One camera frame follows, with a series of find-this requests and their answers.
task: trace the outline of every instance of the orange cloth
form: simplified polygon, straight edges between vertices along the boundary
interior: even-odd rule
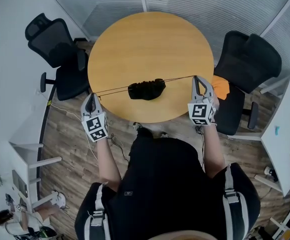
[[[213,86],[214,92],[219,99],[225,100],[227,94],[230,93],[229,81],[220,76],[213,75],[211,85]]]

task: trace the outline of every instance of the person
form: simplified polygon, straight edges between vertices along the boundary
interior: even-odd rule
[[[21,206],[19,211],[15,209],[13,199],[10,202],[10,210],[0,211],[0,226],[11,235],[23,236],[31,234],[31,229],[32,233],[37,233],[42,226],[47,226],[46,219],[65,207],[66,198],[64,194],[58,193],[56,199],[38,206],[34,213],[27,212],[25,206]]]
[[[219,105],[215,95],[214,104]],[[99,182],[107,190],[104,199],[107,199],[105,210],[111,239],[227,239],[223,206],[227,165],[216,125],[203,126],[205,171],[190,144],[170,138],[166,133],[161,138],[153,138],[137,122],[133,127],[137,137],[131,146],[123,179],[108,140],[104,138],[96,143]],[[246,199],[248,230],[251,230],[260,213],[257,191],[237,163],[232,163],[230,168],[234,189]],[[85,222],[93,216],[96,203],[92,187],[93,184],[76,217],[78,240],[88,240]]]

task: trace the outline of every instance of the black office chair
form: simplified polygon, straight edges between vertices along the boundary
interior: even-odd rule
[[[55,80],[46,79],[46,72],[41,75],[42,93],[46,84],[56,85],[60,101],[88,92],[88,55],[74,44],[63,19],[51,21],[41,13],[26,27],[25,37],[31,50],[42,56],[52,68],[59,67]]]
[[[253,129],[257,123],[258,104],[253,102],[251,109],[243,109],[244,92],[249,94],[266,80],[278,77],[281,69],[281,56],[263,38],[256,34],[228,32],[214,70],[216,76],[229,82],[229,94],[225,100],[219,99],[219,111],[215,115],[217,131],[234,135],[242,114],[249,115],[247,127]]]

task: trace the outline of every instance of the round wooden table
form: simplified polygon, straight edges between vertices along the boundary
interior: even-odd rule
[[[115,22],[98,38],[88,60],[89,84],[101,96],[100,103],[139,123],[163,122],[186,113],[192,78],[166,82],[153,100],[131,99],[128,91],[104,95],[127,88],[101,91],[192,75],[211,83],[213,72],[213,54],[203,34],[185,19],[164,12],[141,12]]]

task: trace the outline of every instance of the white wall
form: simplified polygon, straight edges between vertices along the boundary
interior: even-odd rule
[[[0,145],[38,143],[46,100],[36,95],[40,77],[51,68],[38,54],[30,50],[25,39],[25,28],[38,14],[53,20],[63,18],[72,38],[84,37],[55,0],[0,0]],[[48,97],[50,88],[45,92]],[[10,174],[9,154],[0,149],[0,174]],[[5,193],[8,184],[0,187],[0,210],[6,208]],[[0,228],[0,240],[14,239]]]

